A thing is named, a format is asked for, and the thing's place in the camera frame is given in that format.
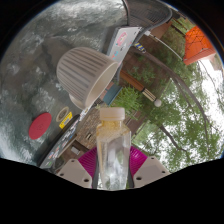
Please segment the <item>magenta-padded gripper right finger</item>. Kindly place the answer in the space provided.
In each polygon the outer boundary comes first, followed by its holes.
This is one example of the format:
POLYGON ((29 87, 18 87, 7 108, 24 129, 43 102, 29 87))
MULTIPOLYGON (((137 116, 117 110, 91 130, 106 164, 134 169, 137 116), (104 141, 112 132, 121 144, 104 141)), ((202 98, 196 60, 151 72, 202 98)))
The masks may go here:
POLYGON ((128 184, 129 188, 140 188, 159 180, 170 172, 155 157, 147 157, 135 147, 130 148, 128 184))

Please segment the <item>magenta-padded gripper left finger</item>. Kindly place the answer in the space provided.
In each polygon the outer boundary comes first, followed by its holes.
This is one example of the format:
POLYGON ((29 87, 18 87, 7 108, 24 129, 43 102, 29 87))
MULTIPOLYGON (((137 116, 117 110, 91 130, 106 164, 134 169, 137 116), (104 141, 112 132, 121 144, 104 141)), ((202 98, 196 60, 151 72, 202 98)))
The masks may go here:
POLYGON ((70 159, 58 176, 81 187, 96 189, 99 178, 97 148, 89 150, 79 159, 70 159))

